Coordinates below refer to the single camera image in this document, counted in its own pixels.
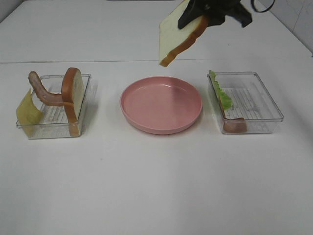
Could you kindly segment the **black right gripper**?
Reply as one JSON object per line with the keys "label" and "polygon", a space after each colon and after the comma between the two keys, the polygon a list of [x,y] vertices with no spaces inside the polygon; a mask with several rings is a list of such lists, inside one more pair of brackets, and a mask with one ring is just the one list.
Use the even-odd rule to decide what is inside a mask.
{"label": "black right gripper", "polygon": [[178,20],[178,29],[203,15],[208,19],[208,26],[222,25],[226,16],[237,20],[242,28],[252,23],[251,13],[240,0],[190,0]]}

